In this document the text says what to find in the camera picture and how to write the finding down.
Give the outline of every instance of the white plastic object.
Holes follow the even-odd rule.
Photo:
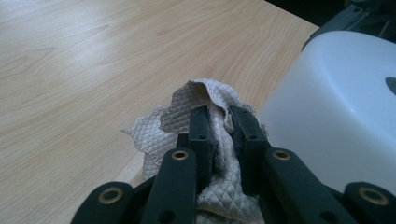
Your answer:
[[[275,147],[294,151],[344,192],[365,181],[396,195],[396,45],[353,32],[314,38],[259,115]]]

